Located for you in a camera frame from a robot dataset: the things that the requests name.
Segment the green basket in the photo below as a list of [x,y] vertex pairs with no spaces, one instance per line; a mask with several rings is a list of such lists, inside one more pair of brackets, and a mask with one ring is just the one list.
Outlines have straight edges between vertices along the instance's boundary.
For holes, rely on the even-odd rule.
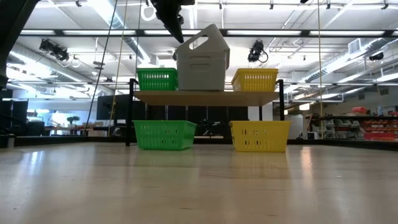
[[189,121],[134,121],[140,149],[183,150],[191,147],[196,124]]
[[140,90],[177,90],[175,68],[138,68],[137,73]]

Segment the basket hole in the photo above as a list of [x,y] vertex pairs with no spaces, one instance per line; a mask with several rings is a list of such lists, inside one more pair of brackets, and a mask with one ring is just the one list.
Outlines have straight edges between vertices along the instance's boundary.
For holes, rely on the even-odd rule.
[[189,45],[189,48],[191,50],[195,50],[198,47],[200,47],[202,44],[204,44],[208,39],[209,39],[208,37],[199,37],[197,38],[197,40],[195,40]]

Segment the wooden floor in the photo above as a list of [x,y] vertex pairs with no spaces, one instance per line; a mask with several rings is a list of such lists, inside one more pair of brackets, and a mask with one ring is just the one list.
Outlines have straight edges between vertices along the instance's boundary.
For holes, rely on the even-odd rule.
[[398,153],[119,143],[0,151],[0,223],[397,223]]

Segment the wooden shelf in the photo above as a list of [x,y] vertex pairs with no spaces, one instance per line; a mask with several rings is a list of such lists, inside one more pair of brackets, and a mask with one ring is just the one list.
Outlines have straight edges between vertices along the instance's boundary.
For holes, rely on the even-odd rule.
[[279,98],[278,92],[135,91],[134,96],[154,106],[262,106]]

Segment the fluorescent light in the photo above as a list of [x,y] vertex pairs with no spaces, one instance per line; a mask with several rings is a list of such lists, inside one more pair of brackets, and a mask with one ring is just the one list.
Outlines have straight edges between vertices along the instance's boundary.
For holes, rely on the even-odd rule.
[[144,30],[145,35],[171,35],[168,30]]
[[353,89],[353,90],[350,90],[350,91],[345,92],[345,94],[355,93],[355,92],[357,92],[357,91],[359,91],[359,90],[362,90],[362,89],[363,89],[363,88],[356,88],[356,89]]
[[299,109],[300,109],[300,111],[307,111],[307,110],[310,109],[310,104],[309,104],[309,103],[306,103],[306,104],[304,104],[304,105],[300,105],[300,106],[299,106]]
[[183,35],[195,35],[198,34],[200,30],[183,30],[182,34]]
[[337,83],[338,86],[373,86],[371,83]]
[[[328,36],[328,35],[352,35],[352,36],[359,36],[359,35],[371,35],[371,36],[380,36],[383,35],[384,31],[381,30],[369,30],[369,31],[360,31],[360,30],[339,30],[339,31],[321,31],[321,35]],[[310,31],[310,35],[319,35],[318,31]]]
[[347,78],[344,78],[344,79],[338,81],[338,83],[349,82],[349,81],[352,81],[352,80],[354,80],[354,79],[356,79],[356,78],[358,78],[358,77],[360,77],[360,75],[358,75],[358,74],[356,74],[356,75],[351,75],[351,76],[349,76],[349,77],[347,77]]
[[377,80],[374,80],[375,83],[379,83],[379,82],[386,82],[389,80],[394,80],[398,78],[398,73],[394,73],[391,75],[384,75],[383,77],[378,78]]
[[330,93],[330,94],[322,95],[322,99],[329,99],[329,98],[333,98],[335,96],[338,96],[338,93]]
[[36,112],[38,112],[38,113],[49,113],[50,110],[47,110],[47,109],[37,109]]
[[[108,30],[64,30],[65,35],[107,35]],[[111,30],[110,35],[122,35],[123,30]],[[124,35],[135,35],[134,30],[125,30]]]
[[228,35],[300,35],[299,30],[229,30]]
[[55,35],[54,30],[22,30],[21,35]]
[[398,83],[380,83],[379,86],[398,86]]

